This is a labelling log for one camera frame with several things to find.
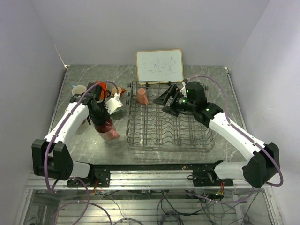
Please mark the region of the light blue mug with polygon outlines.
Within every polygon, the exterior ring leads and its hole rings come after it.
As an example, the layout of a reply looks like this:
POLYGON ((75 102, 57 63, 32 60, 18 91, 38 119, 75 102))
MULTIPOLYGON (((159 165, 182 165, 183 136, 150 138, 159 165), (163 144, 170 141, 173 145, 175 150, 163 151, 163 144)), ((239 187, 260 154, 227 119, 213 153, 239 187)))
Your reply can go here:
POLYGON ((82 95, 83 93, 86 92, 86 90, 87 90, 87 88, 84 85, 77 85, 77 86, 73 85, 73 88, 71 90, 71 94, 72 94, 72 96, 75 95, 75 94, 82 95))

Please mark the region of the small orange cup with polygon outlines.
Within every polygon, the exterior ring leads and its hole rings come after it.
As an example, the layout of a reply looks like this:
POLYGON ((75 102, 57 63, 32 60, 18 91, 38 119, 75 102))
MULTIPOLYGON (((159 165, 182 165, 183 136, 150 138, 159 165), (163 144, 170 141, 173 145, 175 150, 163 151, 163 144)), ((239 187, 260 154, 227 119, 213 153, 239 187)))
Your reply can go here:
POLYGON ((114 96, 115 94, 119 94, 120 96, 122 96, 122 94, 124 94, 126 92, 125 89, 117 86, 117 87, 113 87, 111 89, 111 94, 114 96))

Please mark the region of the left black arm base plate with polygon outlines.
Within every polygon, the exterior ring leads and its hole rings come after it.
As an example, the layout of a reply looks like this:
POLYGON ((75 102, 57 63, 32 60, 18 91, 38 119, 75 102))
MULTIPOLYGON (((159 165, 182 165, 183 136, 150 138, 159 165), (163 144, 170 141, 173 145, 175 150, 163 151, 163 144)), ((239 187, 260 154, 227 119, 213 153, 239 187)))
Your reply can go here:
POLYGON ((67 187, 83 187, 79 179, 88 187, 109 187, 110 172, 103 166, 73 162, 62 167, 62 175, 67 178, 67 187))

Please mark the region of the salmon pink mug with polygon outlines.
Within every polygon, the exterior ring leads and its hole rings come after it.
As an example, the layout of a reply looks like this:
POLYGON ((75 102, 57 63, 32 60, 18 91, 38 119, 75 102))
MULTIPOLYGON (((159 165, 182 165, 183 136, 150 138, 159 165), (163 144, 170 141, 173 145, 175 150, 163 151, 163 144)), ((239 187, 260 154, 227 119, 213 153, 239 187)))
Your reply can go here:
POLYGON ((147 98, 147 92, 144 88, 139 88, 136 94, 136 100, 142 105, 149 105, 149 100, 147 98))

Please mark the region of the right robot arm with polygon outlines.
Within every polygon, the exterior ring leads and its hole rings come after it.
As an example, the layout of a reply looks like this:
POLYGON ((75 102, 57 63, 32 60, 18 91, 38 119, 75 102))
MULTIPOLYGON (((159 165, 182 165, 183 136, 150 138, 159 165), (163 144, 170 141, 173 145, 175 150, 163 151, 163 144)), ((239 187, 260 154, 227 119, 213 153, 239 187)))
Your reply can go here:
POLYGON ((206 178, 211 185, 218 185, 224 179, 239 179, 260 188, 274 175, 280 174, 278 146, 253 137, 218 105, 208 102, 199 82, 188 82, 182 88, 171 84, 153 103, 161 105, 162 111, 172 116, 191 114, 197 122, 220 134, 243 155, 244 162, 220 162, 209 171, 206 178))

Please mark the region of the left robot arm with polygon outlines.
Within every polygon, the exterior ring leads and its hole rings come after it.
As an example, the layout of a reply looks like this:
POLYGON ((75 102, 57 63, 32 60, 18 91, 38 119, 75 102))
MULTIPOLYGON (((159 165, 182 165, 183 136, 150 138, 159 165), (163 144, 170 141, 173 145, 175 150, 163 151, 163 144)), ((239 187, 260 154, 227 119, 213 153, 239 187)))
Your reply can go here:
POLYGON ((85 186, 96 179, 96 166, 74 161, 69 153, 69 143, 81 124, 87 120, 94 127, 108 124, 111 115, 121 108, 120 94, 101 100, 102 87, 89 83, 85 92, 74 94, 67 110, 55 128, 44 139, 36 139, 32 146, 33 172, 36 176, 55 180, 79 178, 85 186))

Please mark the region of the dusty pink mug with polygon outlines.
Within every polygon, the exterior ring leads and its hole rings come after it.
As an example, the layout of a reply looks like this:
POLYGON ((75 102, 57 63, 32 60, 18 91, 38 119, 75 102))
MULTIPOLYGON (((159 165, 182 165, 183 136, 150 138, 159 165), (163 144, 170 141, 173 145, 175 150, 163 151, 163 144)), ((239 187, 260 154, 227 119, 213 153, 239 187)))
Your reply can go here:
POLYGON ((104 124, 95 125, 94 128, 98 132, 100 137, 104 140, 113 140, 120 137, 115 127, 113 126, 112 119, 107 119, 104 124))

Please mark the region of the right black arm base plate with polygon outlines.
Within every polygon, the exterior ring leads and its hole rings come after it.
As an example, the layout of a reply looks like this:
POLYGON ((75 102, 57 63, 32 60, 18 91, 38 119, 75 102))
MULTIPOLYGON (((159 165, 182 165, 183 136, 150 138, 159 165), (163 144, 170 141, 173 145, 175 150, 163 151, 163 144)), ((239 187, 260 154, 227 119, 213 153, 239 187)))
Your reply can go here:
POLYGON ((225 187, 233 186, 232 179, 220 179, 214 169, 223 160, 219 160, 214 163, 200 163, 200 164, 188 164, 186 168, 192 170, 191 175, 188 175, 187 179, 193 181, 194 187, 205 187, 205 186, 221 186, 221 183, 225 187))

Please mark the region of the large orange mug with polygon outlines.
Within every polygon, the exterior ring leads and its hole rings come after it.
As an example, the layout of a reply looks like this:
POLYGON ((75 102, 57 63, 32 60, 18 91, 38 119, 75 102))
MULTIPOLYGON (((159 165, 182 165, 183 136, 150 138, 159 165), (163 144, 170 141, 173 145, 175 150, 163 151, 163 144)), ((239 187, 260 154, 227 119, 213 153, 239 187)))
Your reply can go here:
POLYGON ((98 102, 104 101, 107 97, 111 96, 111 92, 107 89, 106 83, 102 83, 102 81, 95 81, 94 83, 98 83, 99 86, 102 87, 101 94, 98 102))

